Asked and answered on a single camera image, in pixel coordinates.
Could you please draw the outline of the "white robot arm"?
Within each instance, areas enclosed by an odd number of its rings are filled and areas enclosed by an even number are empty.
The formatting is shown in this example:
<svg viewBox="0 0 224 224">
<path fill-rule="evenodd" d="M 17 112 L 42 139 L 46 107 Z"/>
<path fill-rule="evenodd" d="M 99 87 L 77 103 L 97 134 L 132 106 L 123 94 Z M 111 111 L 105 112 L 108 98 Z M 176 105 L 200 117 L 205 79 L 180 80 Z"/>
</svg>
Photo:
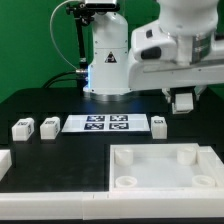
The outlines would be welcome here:
<svg viewBox="0 0 224 224">
<path fill-rule="evenodd" d="M 84 92 L 105 99 L 134 91 L 224 83 L 219 0 L 157 0 L 157 20 L 128 31 L 117 0 L 84 0 L 93 13 L 94 58 Z"/>
</svg>

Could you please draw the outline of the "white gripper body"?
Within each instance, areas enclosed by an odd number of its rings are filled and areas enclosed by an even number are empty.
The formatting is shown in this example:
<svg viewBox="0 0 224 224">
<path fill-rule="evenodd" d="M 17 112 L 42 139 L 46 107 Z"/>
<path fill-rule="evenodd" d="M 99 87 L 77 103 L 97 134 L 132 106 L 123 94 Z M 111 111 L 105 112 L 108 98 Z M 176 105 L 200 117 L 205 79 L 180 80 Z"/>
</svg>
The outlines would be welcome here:
<svg viewBox="0 0 224 224">
<path fill-rule="evenodd" d="M 213 31 L 175 35 L 149 23 L 132 32 L 127 75 L 134 91 L 224 83 L 224 39 Z"/>
</svg>

